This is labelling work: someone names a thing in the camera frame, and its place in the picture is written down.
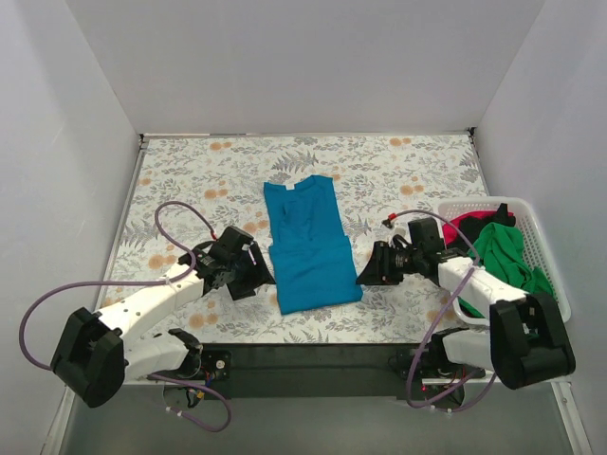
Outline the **blue t shirt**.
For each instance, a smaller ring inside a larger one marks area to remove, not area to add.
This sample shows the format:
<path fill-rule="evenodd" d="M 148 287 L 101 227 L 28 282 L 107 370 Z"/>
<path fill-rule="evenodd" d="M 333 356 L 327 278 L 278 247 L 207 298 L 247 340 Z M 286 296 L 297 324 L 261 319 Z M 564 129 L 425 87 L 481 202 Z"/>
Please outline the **blue t shirt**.
<path fill-rule="evenodd" d="M 282 315 L 362 299 L 333 179 L 310 175 L 291 189 L 266 182 L 268 248 Z"/>

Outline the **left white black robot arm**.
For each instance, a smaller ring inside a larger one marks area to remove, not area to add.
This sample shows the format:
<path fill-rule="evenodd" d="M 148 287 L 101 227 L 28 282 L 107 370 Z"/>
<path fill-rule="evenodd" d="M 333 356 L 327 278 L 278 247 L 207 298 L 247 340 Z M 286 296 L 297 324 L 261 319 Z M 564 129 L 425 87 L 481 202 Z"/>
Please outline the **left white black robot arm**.
<path fill-rule="evenodd" d="M 233 300 L 274 282 L 254 238 L 238 227 L 182 255 L 155 286 L 92 313 L 80 308 L 64 327 L 50 368 L 90 408 L 106 403 L 126 381 L 167 373 L 201 376 L 203 345 L 176 328 L 142 335 L 175 310 L 227 287 Z"/>

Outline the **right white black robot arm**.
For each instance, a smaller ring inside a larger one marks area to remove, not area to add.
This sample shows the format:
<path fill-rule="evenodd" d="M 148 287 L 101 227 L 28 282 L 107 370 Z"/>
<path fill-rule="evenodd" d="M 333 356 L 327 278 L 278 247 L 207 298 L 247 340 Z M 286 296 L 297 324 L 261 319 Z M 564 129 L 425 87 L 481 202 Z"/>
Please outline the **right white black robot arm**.
<path fill-rule="evenodd" d="M 365 286 L 397 285 L 418 274 L 478 305 L 488 321 L 485 330 L 430 330 L 414 352 L 409 374 L 429 360 L 440 376 L 462 366 L 494 372 L 509 389 L 567 376 L 576 369 L 561 311 L 545 293 L 527 293 L 475 264 L 458 249 L 448 249 L 432 218 L 408 224 L 411 239 L 393 244 L 377 241 L 371 259 L 357 278 Z"/>

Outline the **green t shirt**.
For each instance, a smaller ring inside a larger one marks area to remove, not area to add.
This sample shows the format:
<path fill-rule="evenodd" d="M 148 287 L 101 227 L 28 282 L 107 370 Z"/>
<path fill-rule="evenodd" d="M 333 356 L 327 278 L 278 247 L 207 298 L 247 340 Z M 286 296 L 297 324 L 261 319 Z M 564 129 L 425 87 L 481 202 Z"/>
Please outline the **green t shirt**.
<path fill-rule="evenodd" d="M 524 237 L 516 227 L 491 222 L 474 242 L 480 264 L 497 279 L 528 293 L 555 296 L 543 271 L 524 261 Z"/>

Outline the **floral patterned table mat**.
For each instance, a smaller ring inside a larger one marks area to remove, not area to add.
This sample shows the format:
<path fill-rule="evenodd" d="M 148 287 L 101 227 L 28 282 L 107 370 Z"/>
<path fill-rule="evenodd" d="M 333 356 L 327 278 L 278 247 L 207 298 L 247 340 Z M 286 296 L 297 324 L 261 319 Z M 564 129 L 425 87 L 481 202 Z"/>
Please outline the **floral patterned table mat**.
<path fill-rule="evenodd" d="M 334 183 L 343 229 L 357 268 L 375 241 L 389 232 L 390 213 L 435 210 L 444 199 L 482 195 L 481 169 L 468 135 L 454 136 L 241 136 L 163 137 L 145 150 L 123 224 L 111 279 L 154 280 L 177 259 L 160 236 L 162 225 L 176 241 L 194 246 L 209 229 L 237 226 L 261 249 L 271 242 L 265 183 L 292 186 L 308 176 Z M 447 295 L 409 276 L 396 287 L 374 287 L 361 301 L 284 316 L 276 289 L 234 301 L 226 289 L 190 303 L 158 325 L 183 328 L 205 342 L 417 342 L 433 319 L 456 327 Z"/>

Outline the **white plastic laundry basket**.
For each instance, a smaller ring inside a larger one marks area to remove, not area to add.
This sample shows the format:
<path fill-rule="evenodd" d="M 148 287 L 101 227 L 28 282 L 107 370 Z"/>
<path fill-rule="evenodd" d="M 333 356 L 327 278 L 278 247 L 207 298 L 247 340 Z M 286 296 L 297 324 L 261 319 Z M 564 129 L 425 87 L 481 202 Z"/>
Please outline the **white plastic laundry basket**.
<path fill-rule="evenodd" d="M 550 282 L 564 322 L 571 318 L 571 308 L 560 271 L 545 238 L 537 212 L 524 199 L 506 196 L 468 196 L 443 199 L 435 206 L 436 213 L 452 221 L 473 211 L 496 211 L 501 204 L 516 218 L 515 227 L 524 240 L 523 259 L 531 268 L 538 267 Z"/>

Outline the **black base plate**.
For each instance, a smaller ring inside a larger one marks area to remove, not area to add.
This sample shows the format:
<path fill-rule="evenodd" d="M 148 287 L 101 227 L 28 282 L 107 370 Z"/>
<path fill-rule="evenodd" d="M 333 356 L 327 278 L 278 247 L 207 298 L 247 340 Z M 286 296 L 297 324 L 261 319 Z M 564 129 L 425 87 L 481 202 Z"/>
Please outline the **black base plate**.
<path fill-rule="evenodd" d="M 194 381 L 231 398 L 387 396 L 405 398 L 416 346 L 209 344 Z"/>

